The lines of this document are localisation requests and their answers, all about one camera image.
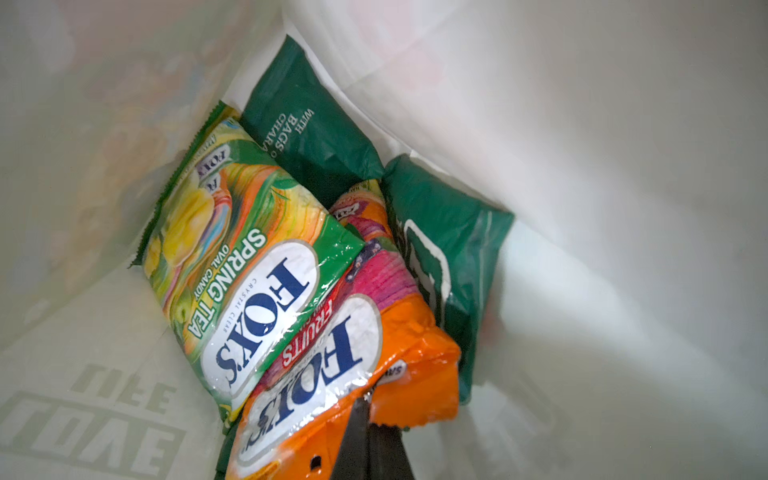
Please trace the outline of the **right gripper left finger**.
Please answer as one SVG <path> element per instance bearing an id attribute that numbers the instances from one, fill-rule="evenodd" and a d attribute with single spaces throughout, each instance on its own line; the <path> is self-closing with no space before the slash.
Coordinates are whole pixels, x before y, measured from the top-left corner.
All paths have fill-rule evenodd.
<path id="1" fill-rule="evenodd" d="M 331 480 L 364 480 L 368 478 L 368 431 L 371 393 L 357 398 L 334 464 Z"/>

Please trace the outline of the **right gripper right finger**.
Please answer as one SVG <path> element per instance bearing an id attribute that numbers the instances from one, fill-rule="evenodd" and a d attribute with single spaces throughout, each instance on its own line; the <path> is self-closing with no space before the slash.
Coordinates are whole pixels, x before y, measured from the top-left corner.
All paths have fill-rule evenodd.
<path id="1" fill-rule="evenodd" d="M 368 432 L 368 478 L 371 480 L 414 480 L 402 431 L 393 426 L 372 424 Z"/>

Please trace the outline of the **orange Fox's fruits bag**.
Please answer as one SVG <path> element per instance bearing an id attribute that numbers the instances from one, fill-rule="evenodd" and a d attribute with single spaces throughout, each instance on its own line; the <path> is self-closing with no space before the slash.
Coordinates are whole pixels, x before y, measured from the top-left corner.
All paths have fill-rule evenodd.
<path id="1" fill-rule="evenodd" d="M 454 418 L 459 346 L 397 250 L 375 180 L 344 193 L 332 215 L 361 252 L 249 398 L 223 479 L 330 479 L 355 400 L 372 424 L 399 429 Z"/>

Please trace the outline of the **green Fox's spring tea bag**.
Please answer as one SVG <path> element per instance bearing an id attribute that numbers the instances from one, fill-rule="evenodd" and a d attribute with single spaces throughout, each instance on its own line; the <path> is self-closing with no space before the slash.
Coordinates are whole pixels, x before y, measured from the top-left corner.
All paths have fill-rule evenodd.
<path id="1" fill-rule="evenodd" d="M 135 264 L 231 426 L 362 247 L 219 103 L 165 185 Z"/>

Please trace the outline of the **white paper bag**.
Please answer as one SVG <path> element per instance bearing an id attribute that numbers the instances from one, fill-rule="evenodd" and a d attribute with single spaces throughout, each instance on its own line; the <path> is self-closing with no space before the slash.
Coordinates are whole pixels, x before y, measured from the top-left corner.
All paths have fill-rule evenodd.
<path id="1" fill-rule="evenodd" d="M 5 1 L 1 475 L 210 479 L 217 408 L 131 265 L 286 36 L 383 160 L 511 211 L 418 479 L 767 475 L 763 1 Z"/>

